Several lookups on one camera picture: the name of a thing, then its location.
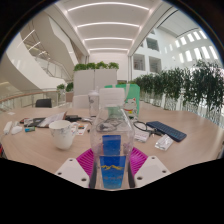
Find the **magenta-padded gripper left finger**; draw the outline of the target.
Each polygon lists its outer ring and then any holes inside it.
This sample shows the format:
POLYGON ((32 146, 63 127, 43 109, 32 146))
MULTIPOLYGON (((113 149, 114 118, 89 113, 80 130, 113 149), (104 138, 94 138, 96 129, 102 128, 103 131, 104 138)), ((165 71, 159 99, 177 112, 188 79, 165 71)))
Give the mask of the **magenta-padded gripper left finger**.
POLYGON ((68 158, 55 174, 81 187, 94 189, 96 164, 93 151, 88 149, 77 158, 68 158))

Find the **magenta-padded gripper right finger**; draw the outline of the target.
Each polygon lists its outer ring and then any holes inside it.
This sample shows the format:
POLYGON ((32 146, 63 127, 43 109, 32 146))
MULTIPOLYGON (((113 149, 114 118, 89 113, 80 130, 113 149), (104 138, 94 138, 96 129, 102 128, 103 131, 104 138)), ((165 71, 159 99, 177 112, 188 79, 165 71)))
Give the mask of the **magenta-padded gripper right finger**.
POLYGON ((170 174, 156 156, 147 156, 137 148, 130 155, 128 180, 131 188, 140 188, 170 174))

